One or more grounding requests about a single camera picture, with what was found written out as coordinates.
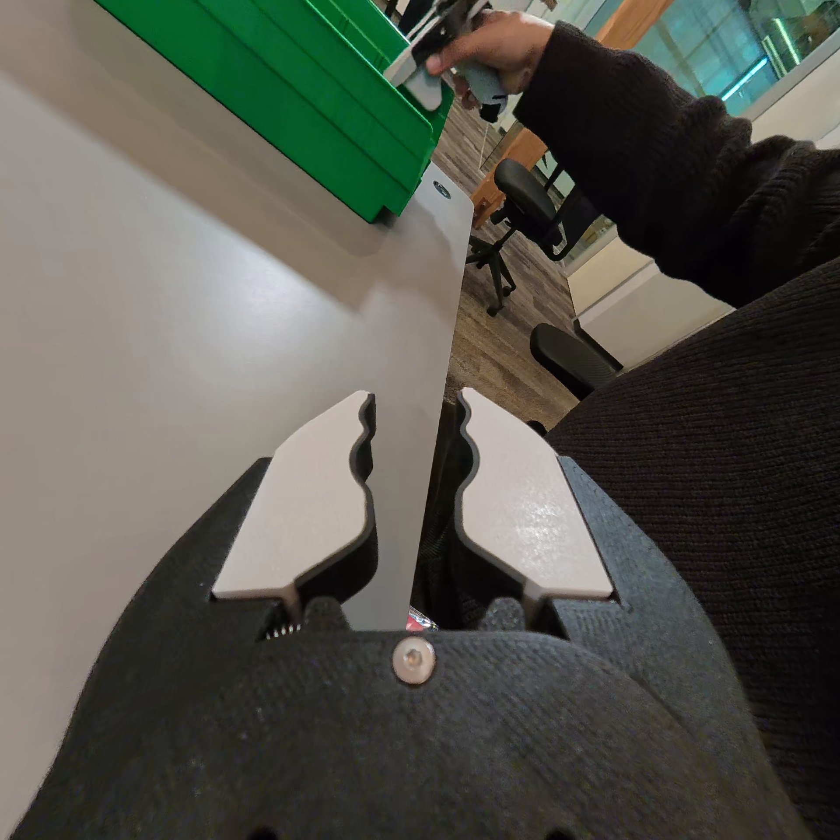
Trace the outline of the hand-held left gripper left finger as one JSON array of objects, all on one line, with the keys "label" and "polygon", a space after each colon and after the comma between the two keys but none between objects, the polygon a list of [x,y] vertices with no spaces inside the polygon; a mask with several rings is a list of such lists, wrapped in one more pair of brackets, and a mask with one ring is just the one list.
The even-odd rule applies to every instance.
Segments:
[{"label": "hand-held left gripper left finger", "polygon": [[273,601],[295,622],[339,604],[377,571],[372,472],[375,395],[353,392],[276,449],[213,585],[218,601]]}]

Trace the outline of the person's right forearm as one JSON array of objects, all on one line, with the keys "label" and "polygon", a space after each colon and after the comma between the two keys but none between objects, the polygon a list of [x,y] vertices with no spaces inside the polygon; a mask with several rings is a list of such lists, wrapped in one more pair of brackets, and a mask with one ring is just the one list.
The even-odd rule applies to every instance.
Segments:
[{"label": "person's right forearm", "polygon": [[556,24],[517,114],[620,239],[733,308],[838,313],[838,150],[695,98],[646,58]]}]

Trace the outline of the wooden beam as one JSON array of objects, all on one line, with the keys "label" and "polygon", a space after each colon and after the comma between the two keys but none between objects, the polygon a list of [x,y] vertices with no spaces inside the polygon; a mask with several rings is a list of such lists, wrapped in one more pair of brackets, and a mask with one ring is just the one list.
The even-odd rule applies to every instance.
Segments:
[{"label": "wooden beam", "polygon": [[623,1],[594,36],[610,49],[633,49],[674,1]]}]

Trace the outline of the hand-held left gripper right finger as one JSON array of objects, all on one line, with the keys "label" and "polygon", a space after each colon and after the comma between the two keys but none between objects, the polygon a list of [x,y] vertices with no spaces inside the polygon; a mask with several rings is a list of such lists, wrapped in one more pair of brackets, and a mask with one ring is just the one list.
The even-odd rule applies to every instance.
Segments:
[{"label": "hand-held left gripper right finger", "polygon": [[457,407],[458,586],[484,606],[514,599],[527,623],[554,600],[611,601],[615,585],[545,437],[474,388]]}]

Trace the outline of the person's right hand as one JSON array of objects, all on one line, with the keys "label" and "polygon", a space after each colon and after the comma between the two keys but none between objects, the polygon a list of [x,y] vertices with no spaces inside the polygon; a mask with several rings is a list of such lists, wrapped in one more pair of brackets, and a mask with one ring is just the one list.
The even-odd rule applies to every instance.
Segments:
[{"label": "person's right hand", "polygon": [[550,22],[520,12],[484,12],[476,27],[427,58],[434,77],[476,62],[495,69],[508,96],[525,92],[553,33]]}]

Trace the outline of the green plastic bin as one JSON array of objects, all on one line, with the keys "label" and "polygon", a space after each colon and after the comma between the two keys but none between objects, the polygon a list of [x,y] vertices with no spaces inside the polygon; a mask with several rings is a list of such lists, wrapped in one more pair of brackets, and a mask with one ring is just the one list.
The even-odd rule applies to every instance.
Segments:
[{"label": "green plastic bin", "polygon": [[384,78],[408,46],[369,1],[99,1],[366,222],[400,216],[453,102]]}]

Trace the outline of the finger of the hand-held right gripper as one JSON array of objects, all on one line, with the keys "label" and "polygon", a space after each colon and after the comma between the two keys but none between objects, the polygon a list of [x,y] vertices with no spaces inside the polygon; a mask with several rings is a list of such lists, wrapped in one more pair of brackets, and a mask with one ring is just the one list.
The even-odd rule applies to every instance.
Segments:
[{"label": "finger of the hand-held right gripper", "polygon": [[437,110],[443,101],[444,83],[430,73],[428,58],[451,41],[447,36],[427,36],[407,46],[385,70],[383,77],[395,89],[404,88],[425,111]]}]

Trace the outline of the wooden side table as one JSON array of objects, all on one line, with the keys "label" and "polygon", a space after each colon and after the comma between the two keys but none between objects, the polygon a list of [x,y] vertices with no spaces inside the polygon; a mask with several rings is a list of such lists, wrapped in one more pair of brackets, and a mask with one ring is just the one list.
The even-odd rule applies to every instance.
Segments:
[{"label": "wooden side table", "polygon": [[539,137],[523,127],[519,127],[517,131],[509,131],[500,142],[499,147],[499,160],[484,175],[471,195],[474,206],[472,230],[483,227],[505,200],[506,194],[495,181],[495,172],[498,165],[506,159],[511,159],[523,165],[528,171],[532,171],[548,150]]}]

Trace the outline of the black office chair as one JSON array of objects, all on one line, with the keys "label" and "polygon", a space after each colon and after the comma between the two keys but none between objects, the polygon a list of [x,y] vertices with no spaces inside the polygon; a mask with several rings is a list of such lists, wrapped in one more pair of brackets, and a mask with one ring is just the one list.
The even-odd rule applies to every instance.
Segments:
[{"label": "black office chair", "polygon": [[492,243],[469,237],[467,265],[490,268],[497,301],[487,313],[495,317],[505,307],[506,299],[517,286],[501,256],[509,238],[522,234],[552,261],[564,259],[599,217],[592,202],[575,186],[560,206],[555,206],[549,190],[561,174],[557,164],[546,183],[542,184],[524,164],[506,158],[499,162],[494,174],[495,185],[504,193],[501,207],[490,215],[493,224],[508,223],[508,231]]}]

